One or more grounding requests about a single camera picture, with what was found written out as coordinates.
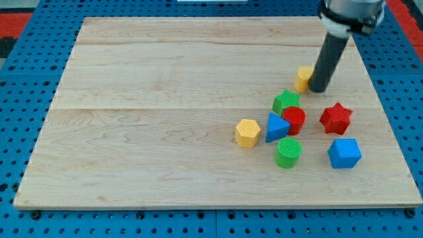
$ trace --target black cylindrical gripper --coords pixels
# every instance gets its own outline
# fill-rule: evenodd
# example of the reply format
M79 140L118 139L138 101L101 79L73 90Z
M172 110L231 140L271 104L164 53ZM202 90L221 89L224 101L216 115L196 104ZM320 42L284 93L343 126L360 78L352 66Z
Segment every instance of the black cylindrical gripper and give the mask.
M348 38L337 38L327 33L309 83L311 91L315 93L326 91L347 41Z

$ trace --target blue triangular prism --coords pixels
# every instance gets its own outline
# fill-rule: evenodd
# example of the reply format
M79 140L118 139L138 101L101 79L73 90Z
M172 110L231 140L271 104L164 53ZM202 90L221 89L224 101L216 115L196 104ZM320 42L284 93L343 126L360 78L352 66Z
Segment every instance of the blue triangular prism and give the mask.
M291 124L280 116L274 114L273 112L269 113L266 143L286 137L290 126Z

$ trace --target green cylinder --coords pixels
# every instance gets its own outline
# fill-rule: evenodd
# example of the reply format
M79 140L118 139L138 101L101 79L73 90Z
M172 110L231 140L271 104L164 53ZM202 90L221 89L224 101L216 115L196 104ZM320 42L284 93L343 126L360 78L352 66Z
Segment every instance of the green cylinder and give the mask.
M285 169L290 169L297 164L303 151L301 144L294 138L283 138L279 141L275 153L275 162Z

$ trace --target red surface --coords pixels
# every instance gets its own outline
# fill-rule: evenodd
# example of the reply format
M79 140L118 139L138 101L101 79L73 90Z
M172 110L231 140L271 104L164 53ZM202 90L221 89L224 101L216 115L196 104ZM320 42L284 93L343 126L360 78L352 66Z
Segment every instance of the red surface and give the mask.
M325 133L337 133L343 135L350 125L352 110L344 108L339 102L335 106L326 108L320 118L325 127Z
M284 110L282 118L291 124L288 135L295 136L301 131L301 128L304 125L305 112L299 107L290 106Z
M0 38L19 38L32 13L1 13L0 14Z
M403 29L410 43L414 46L420 60L423 60L423 32L417 27L408 7L401 0L387 0L387 4Z

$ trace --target yellow block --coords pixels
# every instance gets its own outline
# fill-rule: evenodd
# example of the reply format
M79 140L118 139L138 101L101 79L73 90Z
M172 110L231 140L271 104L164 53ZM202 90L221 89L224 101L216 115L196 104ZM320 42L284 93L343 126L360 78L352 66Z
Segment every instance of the yellow block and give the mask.
M295 90L298 93L304 93L307 90L307 88L309 87L309 81L312 74L313 74L312 67L303 66L298 68L297 79L295 80L295 83L293 84Z
M235 130L235 140L239 147L253 148L260 135L260 126L255 120L242 119Z

